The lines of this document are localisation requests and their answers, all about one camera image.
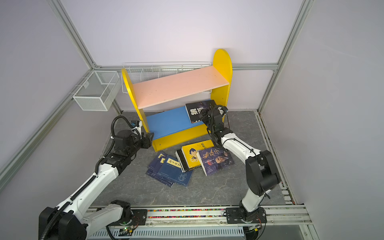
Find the black wolf cover book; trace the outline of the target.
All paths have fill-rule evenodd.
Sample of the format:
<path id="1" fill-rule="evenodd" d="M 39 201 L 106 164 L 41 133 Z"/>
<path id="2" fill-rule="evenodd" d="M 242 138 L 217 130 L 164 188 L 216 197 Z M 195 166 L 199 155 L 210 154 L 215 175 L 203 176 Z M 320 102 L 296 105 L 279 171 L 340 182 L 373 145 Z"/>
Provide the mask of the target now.
<path id="1" fill-rule="evenodd" d="M 214 100 L 205 100 L 200 102 L 188 103 L 185 106 L 190 122 L 191 124 L 194 124 L 202 119 L 203 113 L 215 107 L 216 102 Z"/>

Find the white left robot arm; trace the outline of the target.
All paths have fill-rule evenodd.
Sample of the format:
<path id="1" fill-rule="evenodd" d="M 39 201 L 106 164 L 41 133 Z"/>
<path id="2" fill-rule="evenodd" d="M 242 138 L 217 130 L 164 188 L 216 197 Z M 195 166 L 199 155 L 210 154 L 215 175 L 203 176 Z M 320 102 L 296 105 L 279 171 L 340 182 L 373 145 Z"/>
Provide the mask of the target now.
<path id="1" fill-rule="evenodd" d="M 112 155 L 100 161 L 91 177 L 72 195 L 54 208 L 45 208 L 39 216 L 40 240 L 86 240 L 95 232 L 112 223 L 130 224 L 133 220 L 130 203 L 113 201 L 89 216 L 85 213 L 100 193 L 131 163 L 140 149 L 152 145 L 153 133 L 132 141 L 124 155 Z"/>

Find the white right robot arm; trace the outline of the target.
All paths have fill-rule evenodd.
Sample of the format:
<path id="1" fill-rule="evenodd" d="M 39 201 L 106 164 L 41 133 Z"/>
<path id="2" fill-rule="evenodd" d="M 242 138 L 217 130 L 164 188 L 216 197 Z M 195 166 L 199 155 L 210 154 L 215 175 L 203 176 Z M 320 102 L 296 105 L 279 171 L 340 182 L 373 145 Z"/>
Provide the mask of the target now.
<path id="1" fill-rule="evenodd" d="M 275 159 L 270 151 L 260 151 L 242 141 L 225 127 L 223 117 L 227 107 L 217 105 L 200 113 L 201 121 L 207 126 L 207 132 L 214 146 L 227 150 L 240 159 L 246 168 L 248 191 L 241 200 L 240 208 L 246 213 L 256 212 L 269 192 L 281 183 L 281 176 Z"/>

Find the lower dark blue booklet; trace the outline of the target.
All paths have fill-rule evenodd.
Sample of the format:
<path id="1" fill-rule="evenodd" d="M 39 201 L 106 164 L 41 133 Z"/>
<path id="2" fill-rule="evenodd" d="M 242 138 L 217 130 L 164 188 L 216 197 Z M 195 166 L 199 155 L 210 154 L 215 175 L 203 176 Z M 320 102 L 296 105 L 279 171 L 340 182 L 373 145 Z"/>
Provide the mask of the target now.
<path id="1" fill-rule="evenodd" d="M 167 154 L 165 154 L 162 151 L 159 151 L 155 156 L 155 158 L 152 160 L 152 162 L 148 165 L 148 170 L 146 171 L 146 175 L 166 185 L 167 187 L 171 188 L 174 182 L 158 174 L 158 171 L 163 165 L 164 161 L 166 160 L 166 157 L 167 157 Z"/>

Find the dark blue booklet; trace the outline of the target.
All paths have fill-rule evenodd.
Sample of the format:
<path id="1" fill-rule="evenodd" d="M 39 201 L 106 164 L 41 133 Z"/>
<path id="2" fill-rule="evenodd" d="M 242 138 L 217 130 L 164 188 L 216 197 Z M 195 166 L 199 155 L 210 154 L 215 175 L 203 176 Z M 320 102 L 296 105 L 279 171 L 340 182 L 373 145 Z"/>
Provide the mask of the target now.
<path id="1" fill-rule="evenodd" d="M 146 175 L 166 185 L 167 187 L 171 188 L 174 182 L 158 174 L 158 171 L 163 165 L 164 161 L 166 160 L 166 157 L 167 157 L 167 154 L 165 154 L 162 151 L 159 151 L 155 156 L 155 158 L 152 160 L 152 162 L 148 165 L 148 170 L 146 171 Z"/>
<path id="2" fill-rule="evenodd" d="M 191 180 L 193 171 L 183 172 L 179 161 L 171 156 L 167 156 L 160 167 L 158 174 L 164 178 L 172 180 L 178 185 L 187 187 Z"/>

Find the purple portrait cover book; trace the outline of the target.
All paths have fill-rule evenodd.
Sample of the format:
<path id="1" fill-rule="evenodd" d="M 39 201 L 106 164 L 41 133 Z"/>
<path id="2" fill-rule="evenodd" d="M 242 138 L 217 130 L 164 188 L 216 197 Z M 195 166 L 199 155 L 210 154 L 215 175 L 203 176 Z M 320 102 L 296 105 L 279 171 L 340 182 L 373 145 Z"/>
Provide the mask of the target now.
<path id="1" fill-rule="evenodd" d="M 198 151 L 197 157 L 206 176 L 211 176 L 235 164 L 230 152 L 215 147 Z"/>

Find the top dark blue booklet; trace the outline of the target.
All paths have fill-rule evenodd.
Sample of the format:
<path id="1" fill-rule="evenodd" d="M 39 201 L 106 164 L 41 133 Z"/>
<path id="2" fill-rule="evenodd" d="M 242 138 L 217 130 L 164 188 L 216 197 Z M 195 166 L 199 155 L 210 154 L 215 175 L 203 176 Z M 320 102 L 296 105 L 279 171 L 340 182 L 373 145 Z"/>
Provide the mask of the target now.
<path id="1" fill-rule="evenodd" d="M 193 171 L 183 172 L 179 161 L 171 156 L 167 156 L 160 167 L 158 174 L 164 178 L 172 180 L 178 185 L 187 187 L 191 180 Z"/>

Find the yellow wooden bookshelf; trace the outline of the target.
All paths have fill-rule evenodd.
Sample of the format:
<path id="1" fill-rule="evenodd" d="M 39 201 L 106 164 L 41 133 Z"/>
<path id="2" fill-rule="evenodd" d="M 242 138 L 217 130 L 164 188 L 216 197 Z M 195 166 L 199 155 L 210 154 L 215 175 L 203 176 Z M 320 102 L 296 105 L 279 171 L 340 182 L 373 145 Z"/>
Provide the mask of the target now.
<path id="1" fill-rule="evenodd" d="M 216 104 L 227 106 L 233 77 L 229 53 L 218 49 L 212 66 L 133 84 L 128 70 L 122 78 L 133 106 L 147 133 L 153 133 L 152 146 L 156 152 L 207 135 L 202 123 L 191 123 L 186 108 L 179 107 L 147 117 L 144 109 L 194 94 L 211 91 Z"/>

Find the green circuit board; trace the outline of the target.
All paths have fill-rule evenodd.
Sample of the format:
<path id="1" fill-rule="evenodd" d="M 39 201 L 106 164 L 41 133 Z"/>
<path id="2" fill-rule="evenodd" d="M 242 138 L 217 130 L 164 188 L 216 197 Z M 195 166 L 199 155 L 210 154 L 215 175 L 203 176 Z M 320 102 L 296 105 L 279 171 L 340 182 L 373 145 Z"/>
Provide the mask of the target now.
<path id="1" fill-rule="evenodd" d="M 130 237 L 132 236 L 133 230 L 128 228 L 123 228 L 119 230 L 119 237 Z"/>

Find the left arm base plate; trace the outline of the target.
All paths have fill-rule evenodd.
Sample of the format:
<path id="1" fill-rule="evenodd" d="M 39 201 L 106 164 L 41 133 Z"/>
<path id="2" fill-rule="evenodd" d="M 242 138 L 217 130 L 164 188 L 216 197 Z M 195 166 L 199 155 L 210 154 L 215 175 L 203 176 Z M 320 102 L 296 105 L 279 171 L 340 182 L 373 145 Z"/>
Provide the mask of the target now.
<path id="1" fill-rule="evenodd" d="M 124 210 L 118 223 L 121 226 L 144 226 L 147 220 L 147 209 Z"/>

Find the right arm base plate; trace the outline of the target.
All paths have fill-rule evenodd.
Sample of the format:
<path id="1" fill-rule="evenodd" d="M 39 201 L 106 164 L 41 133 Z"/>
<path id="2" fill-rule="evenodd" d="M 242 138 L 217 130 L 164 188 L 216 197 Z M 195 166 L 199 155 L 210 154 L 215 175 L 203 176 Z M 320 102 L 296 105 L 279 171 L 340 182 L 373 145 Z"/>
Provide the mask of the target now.
<path id="1" fill-rule="evenodd" d="M 264 208 L 248 212 L 244 207 L 226 208 L 224 217 L 228 224 L 265 224 L 267 214 Z"/>

